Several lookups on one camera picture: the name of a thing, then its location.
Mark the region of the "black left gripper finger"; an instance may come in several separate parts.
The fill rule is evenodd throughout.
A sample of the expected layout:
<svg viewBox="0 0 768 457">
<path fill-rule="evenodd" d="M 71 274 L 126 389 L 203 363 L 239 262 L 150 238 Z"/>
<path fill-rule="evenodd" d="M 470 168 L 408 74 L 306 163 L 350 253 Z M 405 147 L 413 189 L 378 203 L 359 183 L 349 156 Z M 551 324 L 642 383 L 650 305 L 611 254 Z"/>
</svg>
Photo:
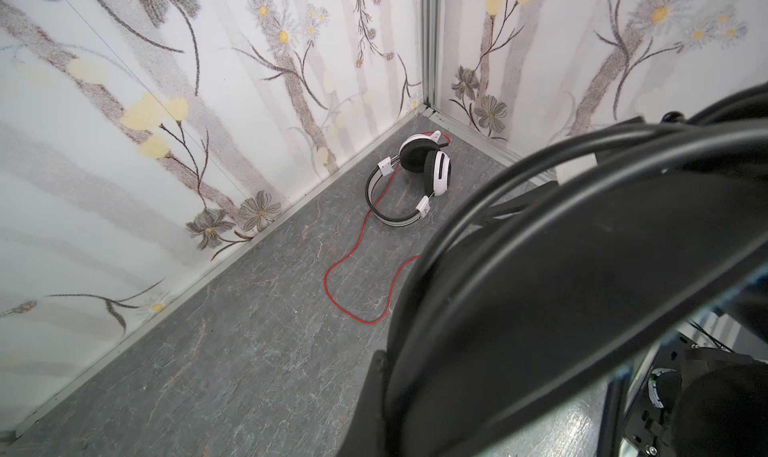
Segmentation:
<svg viewBox="0 0 768 457">
<path fill-rule="evenodd" d="M 390 376 L 387 353 L 377 350 L 370 362 L 339 457 L 388 456 L 384 398 Z"/>
</svg>

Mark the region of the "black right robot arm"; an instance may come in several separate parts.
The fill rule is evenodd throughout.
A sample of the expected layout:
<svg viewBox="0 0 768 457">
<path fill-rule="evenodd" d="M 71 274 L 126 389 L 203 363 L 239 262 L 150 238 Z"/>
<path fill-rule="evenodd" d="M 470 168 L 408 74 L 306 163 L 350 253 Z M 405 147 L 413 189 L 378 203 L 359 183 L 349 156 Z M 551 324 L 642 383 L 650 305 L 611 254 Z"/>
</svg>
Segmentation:
<svg viewBox="0 0 768 457">
<path fill-rule="evenodd" d="M 766 362 L 676 334 L 609 382 L 597 455 L 619 455 L 622 441 L 645 456 L 766 455 Z"/>
</svg>

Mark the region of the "black over-ear headphones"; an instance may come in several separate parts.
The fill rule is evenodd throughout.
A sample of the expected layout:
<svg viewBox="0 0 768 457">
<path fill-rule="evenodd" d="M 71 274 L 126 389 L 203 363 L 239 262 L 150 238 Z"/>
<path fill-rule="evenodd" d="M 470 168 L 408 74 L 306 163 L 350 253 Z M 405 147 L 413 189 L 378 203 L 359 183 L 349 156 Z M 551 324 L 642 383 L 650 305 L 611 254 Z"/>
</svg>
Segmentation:
<svg viewBox="0 0 768 457">
<path fill-rule="evenodd" d="M 767 88 L 512 165 L 406 281 L 364 401 L 374 449 L 468 456 L 602 377 L 613 454 L 630 361 L 720 307 L 767 321 Z"/>
</svg>

